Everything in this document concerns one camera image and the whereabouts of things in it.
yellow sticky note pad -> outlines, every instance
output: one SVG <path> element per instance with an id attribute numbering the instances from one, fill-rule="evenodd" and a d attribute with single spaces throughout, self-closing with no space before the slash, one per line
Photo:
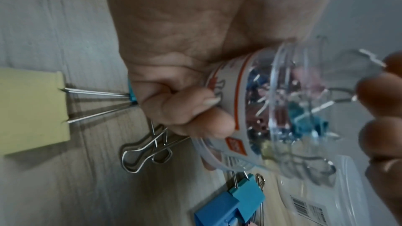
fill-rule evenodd
<path id="1" fill-rule="evenodd" d="M 0 68 L 0 154 L 68 141 L 61 72 Z"/>

wood grain surface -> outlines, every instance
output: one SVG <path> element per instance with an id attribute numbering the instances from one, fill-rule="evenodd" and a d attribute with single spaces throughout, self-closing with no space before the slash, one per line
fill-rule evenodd
<path id="1" fill-rule="evenodd" d="M 0 66 L 62 71 L 70 87 L 127 91 L 106 0 L 0 0 Z M 72 116 L 124 103 L 68 98 Z M 192 225 L 194 211 L 227 189 L 224 175 L 203 169 L 190 142 L 174 147 L 165 165 L 124 172 L 120 146 L 147 130 L 141 109 L 130 109 L 73 124 L 68 142 L 1 157 L 0 225 Z M 265 193 L 265 225 L 302 225 L 284 208 L 275 176 L 267 175 Z"/>

hand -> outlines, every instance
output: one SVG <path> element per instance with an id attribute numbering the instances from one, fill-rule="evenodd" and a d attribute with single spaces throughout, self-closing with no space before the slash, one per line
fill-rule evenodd
<path id="1" fill-rule="evenodd" d="M 151 119 L 224 138 L 234 120 L 204 80 L 215 64 L 303 39 L 328 0 L 108 0 L 129 78 Z"/>
<path id="2" fill-rule="evenodd" d="M 376 118 L 361 130 L 359 141 L 371 158 L 367 178 L 402 224 L 402 52 L 385 63 L 384 73 L 357 86 L 359 100 Z"/>

product label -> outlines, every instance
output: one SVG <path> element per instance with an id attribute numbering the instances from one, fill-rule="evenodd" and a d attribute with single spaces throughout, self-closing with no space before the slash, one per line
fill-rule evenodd
<path id="1" fill-rule="evenodd" d="M 331 226 L 328 212 L 325 206 L 306 200 L 297 195 L 289 195 L 296 212 L 315 223 L 323 226 Z"/>
<path id="2" fill-rule="evenodd" d="M 251 150 L 245 122 L 245 98 L 247 78 L 258 53 L 241 56 L 222 63 L 207 80 L 207 87 L 221 97 L 219 107 L 231 114 L 235 121 L 235 132 L 225 139 L 210 139 L 212 145 L 229 156 L 255 161 Z"/>

gray wall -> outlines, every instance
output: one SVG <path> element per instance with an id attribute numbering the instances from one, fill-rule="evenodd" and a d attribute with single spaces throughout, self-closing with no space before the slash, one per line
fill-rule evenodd
<path id="1" fill-rule="evenodd" d="M 327 59 L 351 48 L 366 48 L 384 58 L 402 49 L 401 19 L 402 0 L 332 0 L 312 35 L 328 37 Z M 372 74 L 368 69 L 362 71 Z M 358 146 L 357 135 L 371 116 L 358 104 L 337 106 L 335 110 L 337 128 L 345 136 L 339 153 L 351 156 L 361 173 L 372 225 L 397 225 L 364 176 L 368 158 Z"/>

